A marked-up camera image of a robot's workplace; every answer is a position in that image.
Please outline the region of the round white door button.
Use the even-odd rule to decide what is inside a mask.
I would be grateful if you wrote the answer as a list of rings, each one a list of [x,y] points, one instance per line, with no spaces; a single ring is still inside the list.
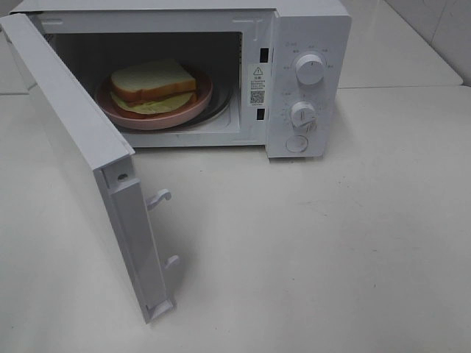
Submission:
[[[291,153],[302,153],[308,148],[308,139],[302,135],[291,136],[286,141],[286,149]]]

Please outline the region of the pink round plate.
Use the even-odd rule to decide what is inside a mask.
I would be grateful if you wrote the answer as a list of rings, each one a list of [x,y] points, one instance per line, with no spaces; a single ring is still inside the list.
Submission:
[[[182,107],[168,113],[150,115],[147,118],[127,118],[120,114],[110,96],[110,79],[106,78],[95,91],[95,102],[105,115],[117,126],[138,131],[151,131],[182,126],[196,118],[208,107],[212,94],[213,82],[203,71],[190,65],[183,68],[196,79],[196,93]]]

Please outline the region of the sandwich with lettuce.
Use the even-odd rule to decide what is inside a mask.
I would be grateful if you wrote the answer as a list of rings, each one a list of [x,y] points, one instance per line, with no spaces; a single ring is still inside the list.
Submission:
[[[122,115],[158,115],[188,103],[196,79],[176,60],[132,65],[110,75],[110,96]]]

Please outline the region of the glass microwave turntable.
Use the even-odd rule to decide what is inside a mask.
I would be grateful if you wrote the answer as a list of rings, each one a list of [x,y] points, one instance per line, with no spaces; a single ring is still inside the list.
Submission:
[[[157,118],[148,119],[128,119],[122,118],[118,123],[126,129],[150,131],[150,130],[164,130],[164,129],[185,129],[193,127],[198,124],[206,123],[222,114],[229,106],[233,95],[232,88],[225,88],[220,93],[218,90],[212,93],[208,106],[194,118],[183,121],[183,117],[166,117],[163,115]]]

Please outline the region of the warning label sticker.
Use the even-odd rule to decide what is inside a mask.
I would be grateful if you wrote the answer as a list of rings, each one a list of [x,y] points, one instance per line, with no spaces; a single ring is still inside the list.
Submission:
[[[247,66],[247,104],[250,107],[266,106],[269,100],[271,66],[255,63]]]

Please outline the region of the lower white microwave knob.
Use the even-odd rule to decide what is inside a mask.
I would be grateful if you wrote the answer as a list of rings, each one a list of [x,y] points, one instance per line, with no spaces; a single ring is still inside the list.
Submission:
[[[316,116],[314,106],[308,101],[299,101],[291,106],[290,118],[295,128],[301,128],[313,123],[316,120]]]

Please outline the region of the white microwave knob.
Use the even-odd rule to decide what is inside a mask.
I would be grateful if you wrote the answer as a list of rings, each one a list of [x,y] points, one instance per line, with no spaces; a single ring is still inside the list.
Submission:
[[[298,81],[303,85],[315,85],[324,77],[325,61],[315,53],[303,54],[295,64]]]
[[[295,128],[301,128],[313,123],[316,120],[316,116],[314,106],[308,101],[299,101],[291,106],[290,118]]]

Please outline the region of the white microwave oven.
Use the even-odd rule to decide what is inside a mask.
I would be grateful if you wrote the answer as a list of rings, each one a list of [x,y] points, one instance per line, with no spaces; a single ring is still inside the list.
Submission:
[[[1,30],[37,108],[99,164],[135,148],[325,149],[339,1],[23,1]]]

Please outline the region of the upper white microwave knob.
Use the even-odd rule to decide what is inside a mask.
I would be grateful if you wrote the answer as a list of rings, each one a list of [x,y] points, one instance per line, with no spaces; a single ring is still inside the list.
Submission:
[[[315,85],[324,77],[325,61],[315,53],[303,54],[295,64],[298,81],[303,85]]]

